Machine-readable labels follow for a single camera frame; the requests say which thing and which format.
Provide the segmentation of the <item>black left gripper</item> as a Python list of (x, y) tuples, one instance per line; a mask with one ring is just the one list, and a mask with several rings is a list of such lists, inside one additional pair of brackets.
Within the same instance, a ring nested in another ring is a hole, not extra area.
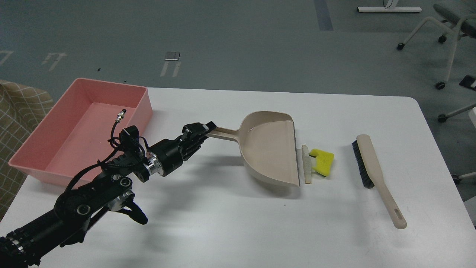
[(148, 152), (153, 155), (154, 166), (157, 173), (167, 176), (178, 169), (192, 155), (194, 155), (208, 138), (208, 134), (216, 129), (214, 122), (206, 124), (200, 122), (184, 125), (182, 135), (176, 139), (163, 139), (148, 148)]

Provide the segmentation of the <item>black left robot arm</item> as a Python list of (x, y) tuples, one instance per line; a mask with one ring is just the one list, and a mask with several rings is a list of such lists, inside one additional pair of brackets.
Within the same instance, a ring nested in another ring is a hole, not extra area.
[(57, 198), (52, 210), (1, 237), (1, 267), (39, 266), (56, 247), (81, 243), (107, 212), (127, 215), (139, 224), (148, 218), (134, 202), (130, 174), (146, 182), (155, 173), (166, 176), (183, 165), (216, 129), (214, 122), (184, 125), (176, 139), (149, 146), (134, 125), (118, 136), (115, 129), (126, 109), (118, 113), (108, 140), (112, 153), (78, 172)]

